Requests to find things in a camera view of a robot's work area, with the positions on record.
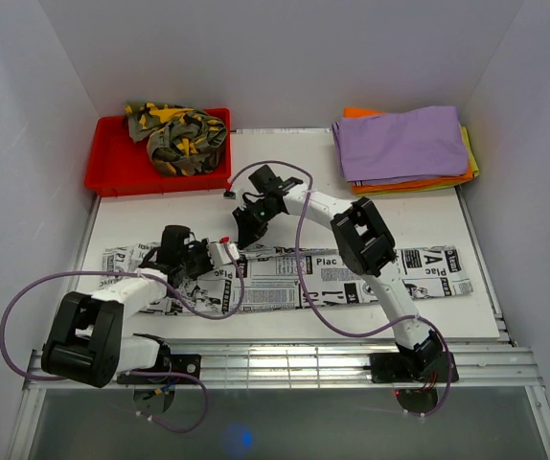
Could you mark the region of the newspaper print trousers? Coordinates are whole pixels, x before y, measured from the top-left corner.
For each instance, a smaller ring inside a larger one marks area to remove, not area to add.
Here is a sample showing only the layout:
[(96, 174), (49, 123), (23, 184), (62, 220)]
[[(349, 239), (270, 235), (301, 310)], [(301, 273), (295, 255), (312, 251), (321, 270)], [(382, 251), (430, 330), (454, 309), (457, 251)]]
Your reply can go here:
[[(374, 304), (368, 283), (342, 262), (335, 249), (302, 249), (301, 268), (309, 297), (318, 307)], [(405, 248), (397, 251), (402, 282), (414, 300), (473, 293), (470, 277), (454, 246)], [(257, 244), (241, 252), (240, 270), (216, 268), (176, 288), (195, 310), (222, 315), (235, 307), (245, 287), (242, 312), (301, 310), (309, 306), (297, 277), (294, 250)]]

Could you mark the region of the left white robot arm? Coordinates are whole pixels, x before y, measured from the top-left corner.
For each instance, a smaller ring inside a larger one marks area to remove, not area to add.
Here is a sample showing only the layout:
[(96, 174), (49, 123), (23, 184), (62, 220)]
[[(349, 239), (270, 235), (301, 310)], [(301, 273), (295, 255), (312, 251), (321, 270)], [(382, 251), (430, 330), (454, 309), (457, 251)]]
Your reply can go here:
[(150, 334), (123, 336), (124, 324), (169, 297), (169, 288), (213, 268), (208, 240), (196, 240), (186, 226), (166, 226), (159, 246), (130, 275), (92, 293), (71, 291), (62, 297), (44, 345), (42, 370), (97, 388), (130, 371), (150, 382), (165, 380), (172, 360), (164, 340)]

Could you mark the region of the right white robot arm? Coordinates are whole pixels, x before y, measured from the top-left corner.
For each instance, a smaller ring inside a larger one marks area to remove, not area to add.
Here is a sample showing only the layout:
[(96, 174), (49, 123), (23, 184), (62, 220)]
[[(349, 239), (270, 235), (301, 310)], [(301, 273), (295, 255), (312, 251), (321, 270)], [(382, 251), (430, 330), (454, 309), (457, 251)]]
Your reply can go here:
[(395, 239), (376, 205), (368, 198), (349, 200), (316, 192), (312, 178), (282, 179), (271, 166), (269, 161), (250, 165), (253, 191), (228, 186), (224, 193), (238, 203), (233, 217), (239, 247), (261, 239), (268, 223), (280, 214), (330, 230), (344, 265), (376, 295), (388, 319), (386, 326), (394, 333), (396, 352), (369, 356), (373, 382), (418, 382), (429, 388), (456, 381), (453, 354), (410, 297), (397, 266)]

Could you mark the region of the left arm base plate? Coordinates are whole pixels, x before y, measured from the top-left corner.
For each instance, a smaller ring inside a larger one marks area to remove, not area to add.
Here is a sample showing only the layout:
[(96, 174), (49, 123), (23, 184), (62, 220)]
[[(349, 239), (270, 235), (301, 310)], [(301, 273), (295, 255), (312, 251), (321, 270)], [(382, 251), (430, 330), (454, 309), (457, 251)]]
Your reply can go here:
[[(195, 378), (200, 377), (201, 355), (170, 355), (157, 358), (153, 367), (148, 369), (139, 369), (142, 373), (177, 373), (184, 375), (192, 375)], [(133, 374), (122, 374), (117, 377), (116, 382), (119, 384), (134, 384), (134, 385), (159, 385), (166, 386), (168, 384), (191, 384), (188, 379), (180, 377), (160, 376), (160, 377), (145, 377), (135, 376)]]

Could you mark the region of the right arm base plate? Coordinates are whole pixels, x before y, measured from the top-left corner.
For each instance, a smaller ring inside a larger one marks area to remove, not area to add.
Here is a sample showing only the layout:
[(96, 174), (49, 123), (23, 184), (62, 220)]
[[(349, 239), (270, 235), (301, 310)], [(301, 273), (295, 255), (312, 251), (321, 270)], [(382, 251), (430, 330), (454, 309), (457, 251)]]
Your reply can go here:
[(366, 369), (370, 371), (373, 383), (446, 383), (448, 375), (451, 375), (452, 382), (459, 380), (453, 354), (445, 356), (441, 353), (430, 364), (420, 368), (399, 353), (373, 353), (369, 355)]

